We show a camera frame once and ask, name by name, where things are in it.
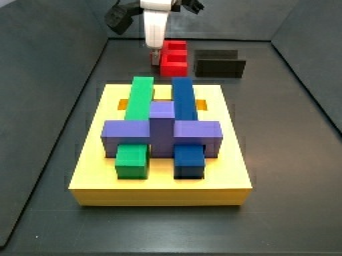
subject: red block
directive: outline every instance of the red block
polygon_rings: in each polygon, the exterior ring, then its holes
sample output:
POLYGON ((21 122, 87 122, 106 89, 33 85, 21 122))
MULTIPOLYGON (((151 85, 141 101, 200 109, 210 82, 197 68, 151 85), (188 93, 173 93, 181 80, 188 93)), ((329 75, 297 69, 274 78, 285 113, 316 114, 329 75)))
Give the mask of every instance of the red block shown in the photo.
POLYGON ((188 76, 188 42, 165 41, 162 49, 161 76, 188 76))

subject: green block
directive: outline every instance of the green block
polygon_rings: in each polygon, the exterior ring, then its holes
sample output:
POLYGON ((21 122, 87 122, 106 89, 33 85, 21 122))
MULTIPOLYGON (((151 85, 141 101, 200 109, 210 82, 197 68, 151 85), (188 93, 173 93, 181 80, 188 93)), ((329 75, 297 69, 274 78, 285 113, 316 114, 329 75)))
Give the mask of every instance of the green block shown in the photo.
POLYGON ((154 77, 134 77, 125 120, 149 120, 154 77))
POLYGON ((115 160, 118 179, 147 179, 149 161, 149 145, 119 145, 115 160))

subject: yellow block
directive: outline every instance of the yellow block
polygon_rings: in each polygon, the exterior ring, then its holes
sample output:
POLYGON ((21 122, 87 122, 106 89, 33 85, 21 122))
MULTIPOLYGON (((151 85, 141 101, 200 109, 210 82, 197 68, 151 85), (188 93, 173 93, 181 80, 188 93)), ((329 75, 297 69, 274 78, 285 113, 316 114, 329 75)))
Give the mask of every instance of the yellow block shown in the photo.
MULTIPOLYGON (((171 86, 155 85, 155 100, 171 100, 171 86)), ((118 180, 115 159, 105 158, 101 140, 106 120, 123 120, 122 99, 131 85, 106 85, 83 146, 70 190, 85 206, 242 205, 253 189, 220 85, 196 85, 206 110, 200 120, 220 121, 224 142, 217 159, 206 159, 205 179, 175 180, 174 159, 150 159, 147 180, 118 180)))

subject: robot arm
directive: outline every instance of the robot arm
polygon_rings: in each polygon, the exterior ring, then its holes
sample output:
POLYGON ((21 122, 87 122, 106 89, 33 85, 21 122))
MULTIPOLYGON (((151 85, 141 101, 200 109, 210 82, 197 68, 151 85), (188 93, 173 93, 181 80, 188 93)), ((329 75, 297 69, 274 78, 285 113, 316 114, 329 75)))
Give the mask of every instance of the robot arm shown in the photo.
POLYGON ((145 9, 146 45, 153 49, 153 65, 159 65, 166 23, 175 0, 141 0, 145 9))
POLYGON ((170 11, 181 11, 181 5, 198 14, 205 6, 198 0, 141 0, 119 5, 121 0, 106 14, 106 23, 114 32, 122 35, 133 24, 133 17, 145 14, 146 45, 153 49, 153 65, 159 65, 161 49, 166 36, 166 24, 170 11))

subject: purple block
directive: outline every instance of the purple block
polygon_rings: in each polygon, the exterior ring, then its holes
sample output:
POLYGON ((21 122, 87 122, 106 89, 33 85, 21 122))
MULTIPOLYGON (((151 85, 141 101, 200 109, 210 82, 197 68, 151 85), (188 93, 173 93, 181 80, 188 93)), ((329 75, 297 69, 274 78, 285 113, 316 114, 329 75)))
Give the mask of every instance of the purple block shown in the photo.
POLYGON ((150 105, 150 118, 174 118, 175 119, 174 101, 153 101, 150 105))
POLYGON ((174 125, 174 102, 151 102, 150 134, 153 158, 173 158, 174 156, 174 125))
POLYGON ((218 121, 175 121, 174 143, 205 145, 205 156, 217 158, 224 140, 218 121))
POLYGON ((115 157, 119 144, 150 144, 149 121, 106 121, 102 131, 106 157, 115 157))

